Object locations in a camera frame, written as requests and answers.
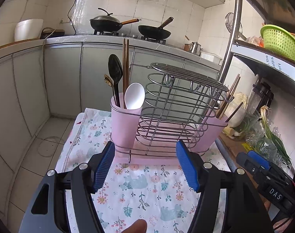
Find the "metal kettle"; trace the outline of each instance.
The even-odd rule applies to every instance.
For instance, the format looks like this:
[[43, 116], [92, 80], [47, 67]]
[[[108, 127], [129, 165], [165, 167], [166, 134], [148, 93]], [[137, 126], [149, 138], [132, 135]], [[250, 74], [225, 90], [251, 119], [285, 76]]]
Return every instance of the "metal kettle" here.
[[200, 51], [202, 50], [200, 44], [198, 44], [197, 42], [192, 42], [188, 45], [188, 52], [192, 54], [197, 54], [198, 48]]

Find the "pink utensil holder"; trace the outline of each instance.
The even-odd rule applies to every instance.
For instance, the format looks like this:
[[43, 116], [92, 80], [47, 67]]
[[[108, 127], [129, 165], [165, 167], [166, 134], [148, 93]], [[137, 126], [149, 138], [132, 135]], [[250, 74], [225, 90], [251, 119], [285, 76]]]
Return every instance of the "pink utensil holder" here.
[[220, 135], [224, 127], [227, 126], [225, 122], [227, 117], [224, 115], [221, 120], [214, 117], [207, 118], [207, 124], [198, 128], [197, 136], [200, 136], [199, 141], [193, 148], [190, 148], [192, 152], [206, 152], [209, 147]]
[[[119, 99], [120, 105], [123, 106], [122, 93], [119, 93]], [[111, 111], [112, 141], [115, 144], [115, 149], [121, 152], [129, 152], [136, 138], [142, 107], [132, 110], [120, 108], [115, 105], [114, 97], [112, 97]]]

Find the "frying pan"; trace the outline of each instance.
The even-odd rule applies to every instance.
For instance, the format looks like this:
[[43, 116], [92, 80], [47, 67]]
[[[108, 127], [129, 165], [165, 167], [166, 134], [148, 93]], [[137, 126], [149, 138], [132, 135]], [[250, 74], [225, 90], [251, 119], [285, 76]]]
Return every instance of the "frying pan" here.
[[152, 38], [155, 40], [166, 39], [171, 35], [171, 32], [164, 30], [163, 27], [165, 27], [172, 21], [173, 17], [170, 17], [166, 21], [164, 21], [159, 27], [139, 25], [138, 29], [139, 32], [145, 37]]
[[120, 22], [117, 18], [111, 17], [112, 13], [108, 13], [106, 10], [102, 8], [98, 8], [99, 10], [103, 10], [107, 13], [107, 15], [97, 16], [93, 19], [90, 19], [91, 27], [97, 32], [115, 32], [119, 31], [123, 25], [129, 23], [139, 22], [141, 19], [132, 19], [124, 22]]

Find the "white container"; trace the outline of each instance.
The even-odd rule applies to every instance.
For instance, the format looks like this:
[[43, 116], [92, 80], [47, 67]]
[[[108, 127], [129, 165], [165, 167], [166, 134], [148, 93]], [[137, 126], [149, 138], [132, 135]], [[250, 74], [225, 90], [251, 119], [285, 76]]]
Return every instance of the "white container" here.
[[17, 23], [15, 28], [15, 42], [39, 37], [43, 24], [43, 19], [29, 19]]
[[209, 60], [213, 63], [219, 64], [220, 61], [222, 60], [221, 57], [219, 57], [218, 55], [214, 54], [214, 53], [209, 53], [209, 52], [201, 52], [200, 53], [200, 57], [202, 57], [205, 60]]

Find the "human hand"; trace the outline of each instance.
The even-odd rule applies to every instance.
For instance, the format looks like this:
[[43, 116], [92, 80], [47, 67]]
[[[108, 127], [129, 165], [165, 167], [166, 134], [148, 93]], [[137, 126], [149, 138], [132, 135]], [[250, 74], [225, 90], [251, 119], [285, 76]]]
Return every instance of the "human hand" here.
[[125, 229], [122, 233], [146, 233], [146, 230], [146, 221], [143, 219], [138, 219], [130, 227]]

